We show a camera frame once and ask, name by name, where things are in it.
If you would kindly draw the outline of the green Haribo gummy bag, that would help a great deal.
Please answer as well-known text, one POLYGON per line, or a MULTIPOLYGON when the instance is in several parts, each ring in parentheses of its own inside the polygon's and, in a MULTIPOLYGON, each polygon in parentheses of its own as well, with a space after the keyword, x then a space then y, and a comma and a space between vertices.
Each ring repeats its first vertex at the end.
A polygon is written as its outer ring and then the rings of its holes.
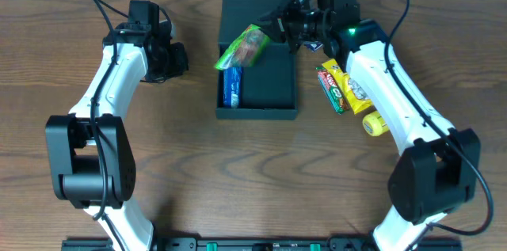
POLYGON ((252 67, 271 39, 257 25, 249 25, 222 54, 215 69, 252 67))

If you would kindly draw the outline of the black gift box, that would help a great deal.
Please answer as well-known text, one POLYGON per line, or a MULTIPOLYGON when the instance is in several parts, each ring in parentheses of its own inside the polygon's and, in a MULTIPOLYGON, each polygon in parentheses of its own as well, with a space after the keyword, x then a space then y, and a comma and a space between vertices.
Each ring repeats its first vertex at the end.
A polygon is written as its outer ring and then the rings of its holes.
MULTIPOLYGON (((219 53, 248 25, 274 10, 281 0, 223 0, 219 53)), ((270 43, 252 67, 242 71, 239 104, 223 100, 224 76, 219 72, 215 115, 223 120, 294 120, 298 114, 296 60, 287 44, 270 43)))

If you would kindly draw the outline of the blue Oreo cookie pack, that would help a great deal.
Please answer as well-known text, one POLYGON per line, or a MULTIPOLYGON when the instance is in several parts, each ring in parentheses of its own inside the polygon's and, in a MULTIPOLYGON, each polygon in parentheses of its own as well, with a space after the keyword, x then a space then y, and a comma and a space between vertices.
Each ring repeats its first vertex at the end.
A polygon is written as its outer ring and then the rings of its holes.
POLYGON ((242 68, 230 67, 223 72, 223 106, 237 108, 240 103, 242 68))

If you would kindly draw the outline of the yellow sunflower seed bag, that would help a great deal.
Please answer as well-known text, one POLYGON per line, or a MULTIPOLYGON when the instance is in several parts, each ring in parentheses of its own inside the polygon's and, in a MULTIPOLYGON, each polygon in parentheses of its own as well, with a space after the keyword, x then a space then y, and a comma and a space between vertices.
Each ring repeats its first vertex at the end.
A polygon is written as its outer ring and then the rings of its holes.
POLYGON ((365 91, 349 76, 348 73, 344 72, 338 66, 335 59, 330 59, 329 61, 323 63, 322 66, 333 77, 354 114, 363 112, 367 108, 371 108, 373 106, 372 100, 365 91))

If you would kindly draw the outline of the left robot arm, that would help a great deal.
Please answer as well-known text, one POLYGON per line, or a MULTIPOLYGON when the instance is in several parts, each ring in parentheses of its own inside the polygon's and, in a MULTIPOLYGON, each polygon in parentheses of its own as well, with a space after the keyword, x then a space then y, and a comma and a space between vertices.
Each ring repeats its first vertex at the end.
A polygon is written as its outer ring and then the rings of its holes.
POLYGON ((126 18, 103 39, 85 94, 66 115, 50 116, 45 134, 55 196, 92 215, 110 237, 109 250, 152 250, 154 225, 133 196, 136 167, 124 117, 140 83, 181 76, 189 65, 160 6, 132 0, 126 18))

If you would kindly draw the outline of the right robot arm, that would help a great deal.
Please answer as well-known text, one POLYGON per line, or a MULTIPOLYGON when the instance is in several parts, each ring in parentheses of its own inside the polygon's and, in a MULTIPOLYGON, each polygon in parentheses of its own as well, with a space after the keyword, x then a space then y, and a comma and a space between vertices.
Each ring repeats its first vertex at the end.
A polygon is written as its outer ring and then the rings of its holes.
POLYGON ((368 249, 415 249, 484 184, 478 136, 457 130, 425 99, 399 63, 392 34, 363 19, 357 0, 281 0, 258 23, 291 51, 321 43, 366 93, 393 136, 399 158, 387 183, 391 208, 368 249))

